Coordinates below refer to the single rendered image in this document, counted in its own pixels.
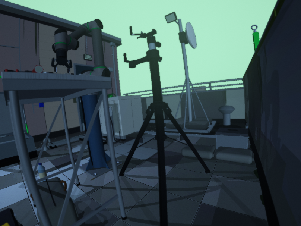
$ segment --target tiled floor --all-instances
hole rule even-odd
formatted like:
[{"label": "tiled floor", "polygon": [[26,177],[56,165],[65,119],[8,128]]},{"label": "tiled floor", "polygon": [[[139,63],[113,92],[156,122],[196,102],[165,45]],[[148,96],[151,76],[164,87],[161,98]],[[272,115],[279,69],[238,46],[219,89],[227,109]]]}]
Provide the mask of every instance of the tiled floor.
[{"label": "tiled floor", "polygon": [[[117,161],[124,162],[134,143],[137,133],[127,140],[114,143]],[[168,136],[180,141],[179,136]],[[143,143],[154,138],[144,134]],[[265,208],[260,200],[261,188],[253,171],[255,163],[242,164],[204,159],[210,169],[205,173],[197,158],[183,157],[181,149],[185,144],[167,138],[165,146],[165,169],[168,199],[169,226],[267,226]],[[215,139],[189,137],[193,144],[215,145]],[[72,143],[75,161],[78,145]],[[126,211],[126,220],[121,219],[119,202],[90,218],[82,225],[106,226],[150,226],[159,223],[159,180],[157,142],[151,140],[138,147],[124,172],[119,177]],[[48,175],[71,166],[67,145],[44,151],[40,162]],[[89,152],[85,150],[81,164],[87,163]],[[36,159],[31,160],[34,167]],[[56,177],[70,184],[73,170]],[[79,169],[80,185],[73,186],[71,199],[76,205],[79,218],[104,204],[116,195],[113,171],[95,178]],[[24,226],[39,225],[37,209],[29,197],[21,165],[0,168],[0,211],[12,208],[16,219]]]}]

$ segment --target metal ring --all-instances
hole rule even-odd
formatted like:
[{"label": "metal ring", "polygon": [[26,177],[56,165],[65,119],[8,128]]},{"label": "metal ring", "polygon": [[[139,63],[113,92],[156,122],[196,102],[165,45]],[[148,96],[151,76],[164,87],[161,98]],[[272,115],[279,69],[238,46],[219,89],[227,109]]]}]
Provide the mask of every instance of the metal ring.
[{"label": "metal ring", "polygon": [[254,25],[252,25],[252,27],[251,27],[251,29],[252,29],[254,32],[256,32],[256,30],[257,30],[257,28],[258,28],[257,25],[254,24]]}]

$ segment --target white cabinet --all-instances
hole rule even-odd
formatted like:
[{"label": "white cabinet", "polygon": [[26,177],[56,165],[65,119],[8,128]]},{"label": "white cabinet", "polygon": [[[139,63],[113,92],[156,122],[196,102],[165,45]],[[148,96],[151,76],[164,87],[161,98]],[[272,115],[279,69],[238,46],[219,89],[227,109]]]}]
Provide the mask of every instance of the white cabinet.
[{"label": "white cabinet", "polygon": [[[112,107],[112,122],[116,139],[125,139],[126,135],[138,132],[143,124],[141,96],[110,97],[109,107]],[[104,105],[99,108],[101,132],[107,135],[105,127]]]}]

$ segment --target green sky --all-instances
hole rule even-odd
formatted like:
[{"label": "green sky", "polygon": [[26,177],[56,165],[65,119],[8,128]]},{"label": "green sky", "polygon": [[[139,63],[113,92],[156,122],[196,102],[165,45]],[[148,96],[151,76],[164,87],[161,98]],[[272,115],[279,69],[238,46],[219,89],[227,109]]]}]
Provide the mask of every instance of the green sky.
[{"label": "green sky", "polygon": [[121,94],[150,90],[149,63],[129,68],[123,62],[146,56],[146,38],[137,39],[133,33],[157,30],[161,42],[159,62],[161,86],[183,85],[185,71],[179,27],[166,23],[165,15],[176,12],[182,19],[183,31],[190,22],[194,28],[197,48],[186,44],[189,77],[192,83],[242,78],[254,54],[251,26],[256,24],[261,38],[276,0],[9,0],[31,9],[83,24],[100,19],[103,32],[121,38],[117,48]]}]

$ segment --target center column of tripod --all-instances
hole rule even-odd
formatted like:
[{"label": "center column of tripod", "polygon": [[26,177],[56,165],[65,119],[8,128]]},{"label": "center column of tripod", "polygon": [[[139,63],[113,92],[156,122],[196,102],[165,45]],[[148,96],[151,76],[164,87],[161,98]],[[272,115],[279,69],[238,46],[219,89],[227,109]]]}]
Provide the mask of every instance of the center column of tripod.
[{"label": "center column of tripod", "polygon": [[159,51],[156,50],[156,38],[147,37],[148,48],[146,55],[149,59],[150,76],[152,79],[153,104],[155,111],[155,124],[158,148],[158,173],[159,173],[159,207],[160,207],[160,225],[168,225],[167,218],[167,190],[166,190],[166,171],[165,171],[165,153],[164,153],[164,116],[162,90],[159,73]]}]

